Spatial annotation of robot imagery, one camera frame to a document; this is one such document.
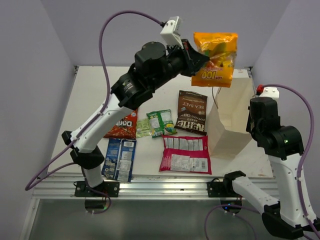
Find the green snack bag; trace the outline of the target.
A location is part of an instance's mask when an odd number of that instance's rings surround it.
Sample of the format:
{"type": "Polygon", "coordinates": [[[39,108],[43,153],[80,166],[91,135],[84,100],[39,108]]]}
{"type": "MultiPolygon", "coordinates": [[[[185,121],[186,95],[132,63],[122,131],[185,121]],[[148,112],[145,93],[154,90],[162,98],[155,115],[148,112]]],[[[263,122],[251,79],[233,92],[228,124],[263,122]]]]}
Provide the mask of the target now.
{"type": "Polygon", "coordinates": [[[151,129],[151,137],[157,138],[162,135],[170,136],[177,134],[172,120],[170,109],[152,111],[146,114],[151,129]]]}

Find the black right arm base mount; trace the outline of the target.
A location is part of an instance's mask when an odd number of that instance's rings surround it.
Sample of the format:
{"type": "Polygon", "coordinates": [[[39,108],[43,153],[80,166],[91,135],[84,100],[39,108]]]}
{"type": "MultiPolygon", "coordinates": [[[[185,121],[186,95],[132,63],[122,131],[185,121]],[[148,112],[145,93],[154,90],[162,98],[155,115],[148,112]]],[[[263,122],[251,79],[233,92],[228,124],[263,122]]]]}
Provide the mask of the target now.
{"type": "Polygon", "coordinates": [[[206,183],[209,198],[239,198],[240,195],[225,187],[222,180],[214,178],[206,183]]]}

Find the orange Lot 100 gummy bag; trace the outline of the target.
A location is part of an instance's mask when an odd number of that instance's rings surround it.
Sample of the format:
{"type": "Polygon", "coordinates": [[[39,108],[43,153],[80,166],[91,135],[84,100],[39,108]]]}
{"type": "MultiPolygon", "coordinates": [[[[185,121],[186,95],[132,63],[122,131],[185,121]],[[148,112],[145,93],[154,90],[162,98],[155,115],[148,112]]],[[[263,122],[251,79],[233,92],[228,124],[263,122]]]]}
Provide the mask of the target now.
{"type": "Polygon", "coordinates": [[[194,43],[199,53],[209,57],[195,76],[191,85],[197,87],[229,88],[238,50],[238,34],[233,32],[195,32],[194,43]]]}

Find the pink snack bag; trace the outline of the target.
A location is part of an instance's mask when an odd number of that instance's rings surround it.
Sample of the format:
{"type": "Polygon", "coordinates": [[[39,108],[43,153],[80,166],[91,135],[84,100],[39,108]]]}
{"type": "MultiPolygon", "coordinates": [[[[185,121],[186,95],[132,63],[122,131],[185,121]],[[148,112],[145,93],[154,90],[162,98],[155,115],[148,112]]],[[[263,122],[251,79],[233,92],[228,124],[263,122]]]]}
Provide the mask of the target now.
{"type": "Polygon", "coordinates": [[[159,171],[212,174],[208,137],[163,136],[159,171]]]}

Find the red Doritos chip bag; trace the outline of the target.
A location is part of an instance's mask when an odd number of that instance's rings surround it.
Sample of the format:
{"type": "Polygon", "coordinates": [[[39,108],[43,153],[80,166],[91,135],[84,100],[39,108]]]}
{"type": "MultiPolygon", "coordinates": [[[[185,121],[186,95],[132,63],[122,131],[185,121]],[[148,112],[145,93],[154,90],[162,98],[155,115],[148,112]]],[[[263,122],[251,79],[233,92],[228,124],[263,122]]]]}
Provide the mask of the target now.
{"type": "Polygon", "coordinates": [[[104,135],[104,138],[134,140],[136,138],[137,121],[138,109],[134,110],[131,114],[118,121],[116,125],[104,135]]]}

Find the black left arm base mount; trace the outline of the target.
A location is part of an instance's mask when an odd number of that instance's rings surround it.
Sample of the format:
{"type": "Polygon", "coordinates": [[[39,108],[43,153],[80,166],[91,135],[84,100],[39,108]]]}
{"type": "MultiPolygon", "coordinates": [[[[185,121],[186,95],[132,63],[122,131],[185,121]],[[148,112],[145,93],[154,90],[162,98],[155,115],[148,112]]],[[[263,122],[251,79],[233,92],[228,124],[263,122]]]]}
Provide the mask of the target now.
{"type": "Polygon", "coordinates": [[[120,183],[117,181],[104,181],[100,185],[90,190],[85,181],[75,181],[73,183],[75,187],[75,197],[102,197],[103,194],[107,194],[111,198],[116,198],[119,195],[120,183]]]}

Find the small light green packet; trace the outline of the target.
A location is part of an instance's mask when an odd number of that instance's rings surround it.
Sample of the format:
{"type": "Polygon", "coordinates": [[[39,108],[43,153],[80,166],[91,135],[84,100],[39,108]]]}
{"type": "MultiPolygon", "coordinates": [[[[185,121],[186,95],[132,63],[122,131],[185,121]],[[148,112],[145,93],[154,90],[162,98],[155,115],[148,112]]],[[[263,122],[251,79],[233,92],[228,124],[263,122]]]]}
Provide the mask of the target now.
{"type": "Polygon", "coordinates": [[[148,137],[152,135],[148,118],[140,119],[136,123],[136,138],[148,137]]]}

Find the aluminium table frame rail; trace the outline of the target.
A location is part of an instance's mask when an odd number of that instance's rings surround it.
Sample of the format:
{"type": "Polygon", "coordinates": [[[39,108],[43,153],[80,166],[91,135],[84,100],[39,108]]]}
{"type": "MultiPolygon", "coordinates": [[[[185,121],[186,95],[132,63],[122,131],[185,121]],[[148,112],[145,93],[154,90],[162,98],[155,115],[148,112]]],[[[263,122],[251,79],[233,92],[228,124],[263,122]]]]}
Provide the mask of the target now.
{"type": "MultiPolygon", "coordinates": [[[[64,131],[79,127],[103,102],[105,87],[105,76],[100,66],[78,66],[60,129],[64,131]]],[[[254,142],[250,142],[233,160],[212,158],[211,176],[159,172],[162,152],[161,139],[138,139],[132,181],[120,184],[119,200],[207,200],[207,182],[211,178],[222,177],[237,170],[246,173],[252,182],[268,195],[279,197],[277,182],[272,177],[268,158],[254,142]]],[[[64,154],[55,161],[51,169],[61,165],[65,165],[65,168],[34,187],[32,197],[37,200],[74,200],[74,182],[82,180],[83,177],[80,168],[69,165],[70,161],[69,154],[64,154]]]]}

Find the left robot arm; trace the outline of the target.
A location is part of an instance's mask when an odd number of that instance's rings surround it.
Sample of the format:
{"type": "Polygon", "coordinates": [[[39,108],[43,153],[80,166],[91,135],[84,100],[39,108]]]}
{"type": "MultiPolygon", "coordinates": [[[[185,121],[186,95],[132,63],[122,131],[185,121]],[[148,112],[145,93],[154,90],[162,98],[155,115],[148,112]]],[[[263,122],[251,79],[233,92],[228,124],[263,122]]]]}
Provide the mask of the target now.
{"type": "Polygon", "coordinates": [[[194,76],[210,58],[195,50],[187,39],[181,46],[165,46],[151,41],[135,55],[134,63],[110,88],[109,97],[90,118],[74,131],[64,131],[62,139],[71,147],[70,156],[86,179],[92,196],[103,193],[101,164],[104,156],[98,143],[124,117],[150,100],[157,89],[177,75],[194,76]]]}

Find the blue cookie packet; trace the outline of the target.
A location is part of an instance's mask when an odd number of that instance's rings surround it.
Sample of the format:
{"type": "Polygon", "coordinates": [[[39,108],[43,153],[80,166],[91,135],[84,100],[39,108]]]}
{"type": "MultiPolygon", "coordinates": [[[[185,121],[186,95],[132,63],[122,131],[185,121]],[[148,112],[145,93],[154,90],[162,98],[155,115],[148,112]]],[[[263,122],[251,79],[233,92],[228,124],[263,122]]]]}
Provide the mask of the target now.
{"type": "Polygon", "coordinates": [[[135,139],[110,138],[101,174],[108,180],[131,182],[136,146],[135,139]]]}

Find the brown Kettle chips bag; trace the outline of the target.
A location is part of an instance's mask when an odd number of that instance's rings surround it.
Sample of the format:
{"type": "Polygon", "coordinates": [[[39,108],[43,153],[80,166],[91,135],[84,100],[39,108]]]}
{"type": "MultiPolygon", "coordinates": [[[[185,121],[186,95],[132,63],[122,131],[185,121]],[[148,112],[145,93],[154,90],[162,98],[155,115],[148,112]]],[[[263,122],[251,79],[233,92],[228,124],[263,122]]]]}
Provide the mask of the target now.
{"type": "Polygon", "coordinates": [[[207,99],[197,92],[180,90],[175,128],[206,136],[207,99]]]}

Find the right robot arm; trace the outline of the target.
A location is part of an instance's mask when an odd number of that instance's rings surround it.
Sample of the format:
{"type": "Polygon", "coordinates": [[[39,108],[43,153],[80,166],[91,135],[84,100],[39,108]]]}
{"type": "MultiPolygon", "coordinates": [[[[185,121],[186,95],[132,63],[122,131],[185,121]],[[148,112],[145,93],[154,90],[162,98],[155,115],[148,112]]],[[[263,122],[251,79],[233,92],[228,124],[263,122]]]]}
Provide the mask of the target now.
{"type": "Polygon", "coordinates": [[[320,219],[310,202],[300,202],[299,193],[306,194],[304,174],[298,171],[304,153],[302,137],[297,128],[282,126],[278,104],[270,97],[250,100],[246,130],[268,156],[275,177],[279,198],[257,187],[242,171],[228,173],[223,178],[227,196],[244,197],[260,214],[267,231],[274,237],[295,240],[304,232],[320,229],[320,219]]]}

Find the white paper bag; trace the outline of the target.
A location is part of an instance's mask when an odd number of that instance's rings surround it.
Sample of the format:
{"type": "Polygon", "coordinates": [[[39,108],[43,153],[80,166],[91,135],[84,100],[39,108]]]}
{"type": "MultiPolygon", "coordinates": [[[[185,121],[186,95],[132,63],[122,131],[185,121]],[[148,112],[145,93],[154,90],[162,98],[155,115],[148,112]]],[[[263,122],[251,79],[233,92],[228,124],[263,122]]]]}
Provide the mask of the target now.
{"type": "Polygon", "coordinates": [[[255,95],[251,78],[234,78],[220,88],[207,116],[208,151],[214,158],[234,159],[252,140],[246,132],[250,99],[255,95]]]}

